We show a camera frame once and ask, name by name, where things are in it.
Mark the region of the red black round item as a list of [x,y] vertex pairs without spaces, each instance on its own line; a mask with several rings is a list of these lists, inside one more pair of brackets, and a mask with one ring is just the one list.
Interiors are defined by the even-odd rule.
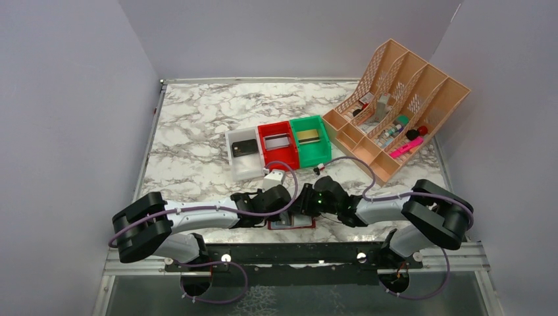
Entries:
[[419,137],[423,137],[425,135],[427,135],[428,133],[428,129],[426,126],[419,126],[416,129],[410,129],[405,133],[405,137],[409,140],[409,141],[413,141]]

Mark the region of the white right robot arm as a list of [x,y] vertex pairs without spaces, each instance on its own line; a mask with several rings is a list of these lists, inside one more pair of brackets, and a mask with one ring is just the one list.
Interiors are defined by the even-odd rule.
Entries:
[[411,191],[393,196],[350,195],[330,176],[304,185],[289,208],[294,214],[319,217],[332,214],[357,228],[387,221],[408,221],[392,230],[374,254],[377,264],[394,267],[431,246],[457,250],[474,224],[472,205],[435,183],[417,180]]

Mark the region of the silver card in red bin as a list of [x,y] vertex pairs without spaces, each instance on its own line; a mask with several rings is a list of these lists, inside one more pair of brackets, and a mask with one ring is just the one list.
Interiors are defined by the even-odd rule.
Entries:
[[289,147],[291,145],[290,137],[288,134],[265,136],[263,140],[264,140],[265,149],[267,151]]

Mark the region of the beige desk organizer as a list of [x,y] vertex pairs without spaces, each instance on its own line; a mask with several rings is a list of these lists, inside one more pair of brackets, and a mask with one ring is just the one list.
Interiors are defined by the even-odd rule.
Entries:
[[[376,103],[391,95],[387,114],[374,122]],[[332,143],[356,157],[357,166],[383,186],[434,137],[470,94],[470,89],[410,49],[389,39],[374,52],[355,91],[323,116]],[[399,115],[409,118],[401,132],[388,130]],[[409,142],[405,133],[426,126],[423,143],[396,159],[389,156]]]

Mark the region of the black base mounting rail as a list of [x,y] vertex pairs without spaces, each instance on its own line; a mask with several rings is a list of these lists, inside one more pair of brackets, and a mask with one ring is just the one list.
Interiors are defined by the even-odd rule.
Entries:
[[213,286],[306,286],[356,284],[376,286],[378,272],[397,270],[393,261],[380,258],[381,242],[321,242],[277,244],[207,244],[198,262],[211,267],[165,265],[191,284]]

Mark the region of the red plastic bin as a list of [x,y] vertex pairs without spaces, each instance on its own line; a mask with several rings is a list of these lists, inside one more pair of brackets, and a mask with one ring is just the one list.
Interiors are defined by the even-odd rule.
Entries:
[[[293,136],[293,132],[288,121],[275,122],[270,124],[261,124],[257,126],[259,141],[262,149],[262,155],[265,164],[273,161],[282,161],[286,163],[293,170],[300,168],[299,155],[297,145]],[[290,137],[291,145],[272,151],[265,149],[264,140],[265,136],[288,134]]]

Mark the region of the gold card in green bin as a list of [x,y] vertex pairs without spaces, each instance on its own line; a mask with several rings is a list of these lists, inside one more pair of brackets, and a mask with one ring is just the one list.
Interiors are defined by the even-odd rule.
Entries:
[[298,131],[296,136],[299,144],[311,144],[320,141],[320,134],[317,129]]

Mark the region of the white plastic bin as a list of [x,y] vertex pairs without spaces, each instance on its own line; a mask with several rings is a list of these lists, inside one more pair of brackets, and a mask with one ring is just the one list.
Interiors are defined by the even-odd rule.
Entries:
[[[258,142],[259,153],[242,157],[232,157],[231,145],[233,142],[255,138]],[[225,132],[228,162],[233,181],[250,180],[263,176],[264,159],[259,141],[258,131],[255,127],[230,130]]]

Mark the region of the pink highlighter marker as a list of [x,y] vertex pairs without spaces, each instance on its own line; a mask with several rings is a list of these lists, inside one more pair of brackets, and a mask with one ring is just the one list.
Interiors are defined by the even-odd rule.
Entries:
[[407,142],[406,144],[402,145],[401,147],[397,148],[395,151],[389,154],[390,157],[396,159],[401,157],[402,155],[410,152],[413,148],[420,146],[424,141],[424,138],[419,136],[412,141]]

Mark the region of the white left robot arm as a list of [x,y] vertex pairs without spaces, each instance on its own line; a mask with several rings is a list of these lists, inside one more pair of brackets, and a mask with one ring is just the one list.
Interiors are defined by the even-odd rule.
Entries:
[[166,201],[160,192],[149,192],[112,217],[114,236],[109,247],[118,250],[121,263],[152,255],[191,263],[201,257],[203,248],[195,230],[253,228],[293,203],[282,185],[196,203]]

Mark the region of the red leather card holder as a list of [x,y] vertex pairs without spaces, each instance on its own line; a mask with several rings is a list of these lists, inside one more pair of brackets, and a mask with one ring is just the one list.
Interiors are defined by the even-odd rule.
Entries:
[[279,221],[273,221],[267,223],[267,228],[269,230],[290,230],[290,229],[304,229],[304,228],[314,228],[316,222],[314,218],[306,215],[280,215]]

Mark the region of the green plastic bin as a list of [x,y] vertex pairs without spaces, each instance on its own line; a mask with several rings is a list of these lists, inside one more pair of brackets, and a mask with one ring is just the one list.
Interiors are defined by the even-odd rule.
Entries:
[[[313,168],[320,163],[326,163],[332,158],[331,142],[327,135],[322,117],[319,115],[295,118],[289,121],[297,145],[300,168]],[[299,144],[296,132],[317,129],[320,141],[311,144]]]

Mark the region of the green capped tube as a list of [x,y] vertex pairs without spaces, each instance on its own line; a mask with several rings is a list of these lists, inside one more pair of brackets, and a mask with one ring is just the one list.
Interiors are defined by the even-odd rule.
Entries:
[[394,135],[398,132],[401,132],[403,128],[409,123],[409,118],[405,115],[399,115],[395,118],[393,122],[393,127],[388,130],[388,135]]

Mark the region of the grey box in organizer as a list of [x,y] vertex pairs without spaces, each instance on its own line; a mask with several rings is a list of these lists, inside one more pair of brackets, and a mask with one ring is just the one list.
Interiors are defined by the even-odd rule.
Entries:
[[381,122],[385,118],[390,97],[391,95],[389,93],[383,93],[379,97],[376,103],[376,110],[372,118],[374,122]]

